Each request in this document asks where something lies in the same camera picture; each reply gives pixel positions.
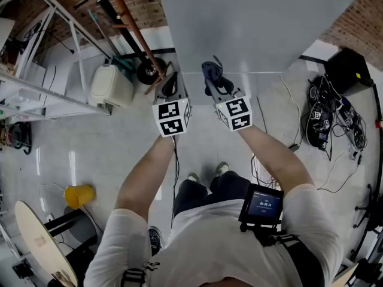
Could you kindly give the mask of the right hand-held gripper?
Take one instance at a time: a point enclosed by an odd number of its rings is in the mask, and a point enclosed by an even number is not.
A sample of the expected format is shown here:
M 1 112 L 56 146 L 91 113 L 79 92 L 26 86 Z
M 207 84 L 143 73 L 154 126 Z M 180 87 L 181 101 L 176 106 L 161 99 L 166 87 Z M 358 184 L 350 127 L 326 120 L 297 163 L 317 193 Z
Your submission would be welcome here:
M 213 98 L 218 118 L 231 132 L 252 126 L 253 113 L 250 98 L 225 77 L 221 78 L 221 85 L 228 94 L 225 99 L 220 97 L 212 81 L 205 79 L 205 94 Z

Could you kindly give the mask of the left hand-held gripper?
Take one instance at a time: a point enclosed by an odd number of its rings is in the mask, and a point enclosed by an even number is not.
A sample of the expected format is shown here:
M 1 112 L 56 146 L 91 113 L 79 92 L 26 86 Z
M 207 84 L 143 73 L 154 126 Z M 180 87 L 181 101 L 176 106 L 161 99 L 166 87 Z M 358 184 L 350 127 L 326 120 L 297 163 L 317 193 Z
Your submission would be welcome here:
M 173 72 L 158 83 L 153 102 L 154 119 L 162 137 L 187 131 L 191 106 L 183 76 Z

